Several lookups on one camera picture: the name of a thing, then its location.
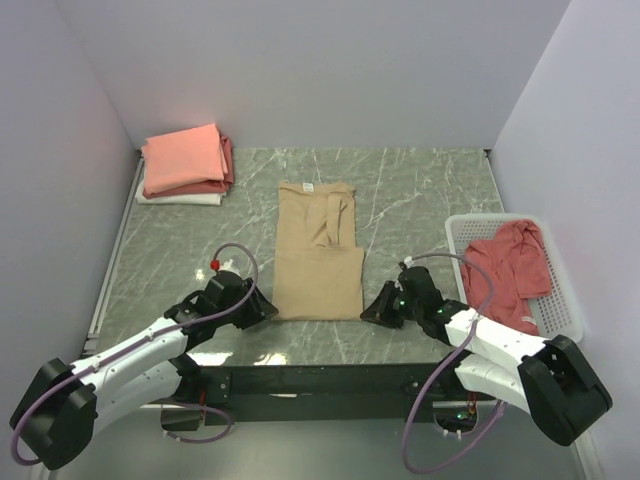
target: folded white cloth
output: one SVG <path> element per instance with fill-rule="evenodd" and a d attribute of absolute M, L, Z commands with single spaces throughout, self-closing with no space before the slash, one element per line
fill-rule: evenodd
<path fill-rule="evenodd" d="M 198 193 L 192 195 L 172 195 L 170 197 L 147 198 L 142 193 L 144 191 L 144 175 L 136 190 L 136 201 L 141 205 L 221 205 L 221 193 Z"/>

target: table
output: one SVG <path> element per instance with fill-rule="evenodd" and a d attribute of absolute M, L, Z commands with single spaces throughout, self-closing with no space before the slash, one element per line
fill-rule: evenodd
<path fill-rule="evenodd" d="M 94 353 L 203 288 L 212 254 L 224 242 L 254 253 L 258 286 L 271 298 L 280 181 L 356 187 L 365 307 L 384 281 L 396 278 L 398 261 L 447 250 L 450 215 L 503 211 L 481 149 L 235 149 L 234 162 L 237 182 L 221 207 L 131 203 L 90 332 L 97 337 Z M 241 252 L 225 251 L 221 260 L 230 259 L 250 273 Z M 431 260 L 428 268 L 443 295 L 458 298 L 451 261 Z M 438 362 L 449 351 L 413 322 L 402 330 L 366 322 L 263 322 L 246 331 L 221 328 L 192 356 L 203 365 L 339 365 Z"/>

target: gray floor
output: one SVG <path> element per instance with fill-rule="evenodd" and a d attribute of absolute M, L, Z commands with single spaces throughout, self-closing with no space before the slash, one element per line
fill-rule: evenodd
<path fill-rule="evenodd" d="M 141 411 L 103 431 L 51 480 L 401 480 L 419 478 L 400 457 L 400 420 L 248 423 L 214 444 L 178 444 L 161 435 L 157 411 Z M 212 428 L 198 432 L 211 436 Z M 411 458 L 435 465 L 463 443 L 417 425 Z M 487 480 L 583 479 L 573 448 L 542 435 L 510 407 L 494 430 L 455 466 L 428 478 Z"/>
<path fill-rule="evenodd" d="M 98 351 L 137 333 L 187 293 L 202 288 L 223 242 L 250 248 L 259 287 L 271 297 L 278 183 L 342 180 L 356 192 L 357 243 L 366 250 L 365 305 L 395 279 L 407 255 L 446 249 L 453 214 L 500 212 L 484 152 L 429 149 L 236 149 L 236 186 L 222 207 L 133 205 L 110 279 Z M 248 263 L 228 252 L 244 272 Z M 429 263 L 436 285 L 457 298 L 450 260 Z M 263 324 L 218 330 L 194 353 L 201 364 L 435 362 L 449 350 L 409 323 L 401 331 L 362 322 Z"/>

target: white wall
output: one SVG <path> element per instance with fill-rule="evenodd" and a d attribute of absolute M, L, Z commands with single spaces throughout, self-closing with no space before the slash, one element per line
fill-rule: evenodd
<path fill-rule="evenodd" d="M 509 211 L 541 216 L 614 407 L 593 432 L 608 478 L 638 477 L 640 4 L 573 0 L 492 154 Z"/>
<path fill-rule="evenodd" d="M 81 351 L 135 163 L 51 0 L 0 2 L 0 69 L 0 478 L 14 480 L 9 416 L 43 362 Z"/>
<path fill-rule="evenodd" d="M 134 144 L 493 147 L 569 0 L 56 0 Z"/>

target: folded pink cloth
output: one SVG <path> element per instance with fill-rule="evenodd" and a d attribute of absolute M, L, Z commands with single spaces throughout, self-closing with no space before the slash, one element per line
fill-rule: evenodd
<path fill-rule="evenodd" d="M 527 299 L 551 293 L 543 246 L 542 233 L 531 220 L 507 222 L 493 240 L 469 244 L 465 256 L 486 270 L 495 286 L 495 296 L 484 312 L 487 317 L 514 330 L 538 335 Z M 468 265 L 463 265 L 461 271 L 467 302 L 478 308 L 489 293 L 487 282 Z"/>
<path fill-rule="evenodd" d="M 208 180 L 224 180 L 220 132 L 215 124 L 147 139 L 142 147 L 149 194 Z"/>
<path fill-rule="evenodd" d="M 145 188 L 143 195 L 146 198 L 157 198 L 157 197 L 169 197 L 172 195 L 193 195 L 199 193 L 225 193 L 230 188 L 234 182 L 233 177 L 233 146 L 231 145 L 231 140 L 229 137 L 224 135 L 220 136 L 220 144 L 222 146 L 223 152 L 223 171 L 224 171 L 224 179 L 220 180 L 207 180 L 204 182 L 196 182 L 191 183 L 189 185 L 182 185 L 176 188 L 170 188 L 169 190 L 165 190 L 164 192 L 159 193 L 149 193 Z"/>

